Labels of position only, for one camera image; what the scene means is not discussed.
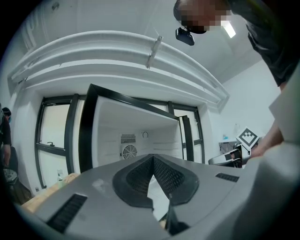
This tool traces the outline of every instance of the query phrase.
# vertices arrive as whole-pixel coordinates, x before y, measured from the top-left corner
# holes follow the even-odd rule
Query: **vent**
[[[86,200],[86,196],[74,194],[47,224],[56,231],[63,233]]]
[[[228,175],[228,174],[225,174],[225,173],[218,173],[216,175],[216,177],[227,180],[227,181],[231,181],[231,182],[237,182],[240,178],[240,177]]]
[[[137,154],[137,150],[133,145],[128,145],[123,150],[124,159],[136,157],[136,154]]]
[[[135,143],[135,134],[122,134],[121,144]]]

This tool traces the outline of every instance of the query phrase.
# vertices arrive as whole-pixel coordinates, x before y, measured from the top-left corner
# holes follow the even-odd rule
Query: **fan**
[[[127,145],[123,149],[123,158],[124,159],[136,157],[136,154],[137,154],[137,150],[136,150],[135,146],[133,146],[133,145]]]

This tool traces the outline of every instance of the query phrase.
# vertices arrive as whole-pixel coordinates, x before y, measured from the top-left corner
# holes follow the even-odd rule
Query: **fluorescent light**
[[[235,35],[235,31],[229,21],[221,21],[221,25],[226,30],[230,38]]]

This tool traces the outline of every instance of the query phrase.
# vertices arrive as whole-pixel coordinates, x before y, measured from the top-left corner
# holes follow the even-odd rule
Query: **dark sleeve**
[[[3,121],[3,145],[11,145],[10,125],[6,118]]]

